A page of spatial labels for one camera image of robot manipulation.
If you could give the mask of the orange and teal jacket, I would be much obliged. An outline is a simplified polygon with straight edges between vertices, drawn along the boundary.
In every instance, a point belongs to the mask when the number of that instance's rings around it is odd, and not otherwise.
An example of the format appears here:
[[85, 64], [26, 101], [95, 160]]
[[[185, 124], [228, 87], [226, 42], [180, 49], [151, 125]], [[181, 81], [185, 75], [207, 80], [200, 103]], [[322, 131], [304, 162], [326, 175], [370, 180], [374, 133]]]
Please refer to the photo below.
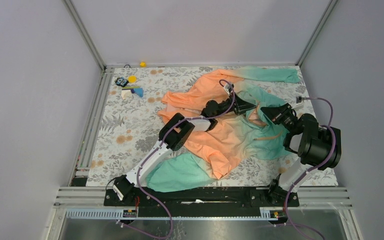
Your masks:
[[147, 186], [158, 192], [202, 187], [225, 178], [248, 158], [278, 161], [275, 173], [284, 173], [296, 160], [283, 146], [287, 130], [273, 124], [260, 108], [279, 107], [285, 101], [262, 89], [258, 81], [298, 84], [300, 77], [294, 68], [216, 69], [199, 77], [187, 92], [167, 92], [162, 98], [166, 107], [158, 113], [164, 123], [175, 113], [196, 117], [210, 100], [224, 101], [226, 82], [256, 108], [243, 115], [219, 113], [212, 130], [195, 131], [188, 137], [186, 153], [163, 161], [147, 176]]

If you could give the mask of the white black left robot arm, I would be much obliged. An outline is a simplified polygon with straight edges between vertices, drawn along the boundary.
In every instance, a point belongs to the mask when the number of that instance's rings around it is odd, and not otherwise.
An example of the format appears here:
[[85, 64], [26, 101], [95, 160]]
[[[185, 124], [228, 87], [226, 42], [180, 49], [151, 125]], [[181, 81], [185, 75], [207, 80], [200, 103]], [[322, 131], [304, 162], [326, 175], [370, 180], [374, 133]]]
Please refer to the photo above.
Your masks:
[[217, 118], [233, 112], [240, 116], [257, 106], [240, 98], [235, 92], [228, 91], [228, 98], [220, 103], [210, 100], [199, 116], [185, 117], [176, 113], [160, 130], [158, 138], [149, 153], [127, 174], [114, 178], [112, 190], [116, 199], [124, 206], [135, 200], [134, 188], [172, 152], [179, 150], [192, 132], [208, 132], [218, 123]]

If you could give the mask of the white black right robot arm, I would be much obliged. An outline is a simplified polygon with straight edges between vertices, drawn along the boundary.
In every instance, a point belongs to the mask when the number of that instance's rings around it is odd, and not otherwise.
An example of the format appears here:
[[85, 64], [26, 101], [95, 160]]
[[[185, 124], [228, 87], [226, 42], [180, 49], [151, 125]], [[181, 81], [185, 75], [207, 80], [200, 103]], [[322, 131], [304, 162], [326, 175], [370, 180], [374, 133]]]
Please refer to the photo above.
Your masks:
[[341, 130], [320, 125], [309, 113], [297, 117], [288, 103], [278, 107], [261, 107], [261, 111], [272, 123], [282, 125], [288, 131], [283, 146], [286, 151], [298, 156], [287, 171], [271, 181], [265, 198], [273, 206], [295, 202], [297, 189], [306, 179], [338, 165], [342, 155]]

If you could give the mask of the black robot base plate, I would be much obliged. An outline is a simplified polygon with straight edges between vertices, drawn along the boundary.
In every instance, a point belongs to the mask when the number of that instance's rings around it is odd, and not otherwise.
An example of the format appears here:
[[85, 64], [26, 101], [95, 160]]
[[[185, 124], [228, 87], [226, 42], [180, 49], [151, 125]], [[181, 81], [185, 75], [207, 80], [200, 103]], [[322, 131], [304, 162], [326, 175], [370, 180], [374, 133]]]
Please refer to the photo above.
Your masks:
[[286, 191], [276, 194], [267, 187], [197, 187], [188, 190], [174, 192], [158, 192], [144, 187], [141, 191], [133, 187], [123, 200], [120, 200], [116, 192], [107, 189], [103, 205], [107, 207], [134, 207], [139, 201], [140, 207], [156, 206], [158, 202], [146, 195], [146, 193], [159, 199], [165, 205], [181, 204], [200, 200], [204, 203], [235, 203], [246, 207], [283, 207], [286, 200]]

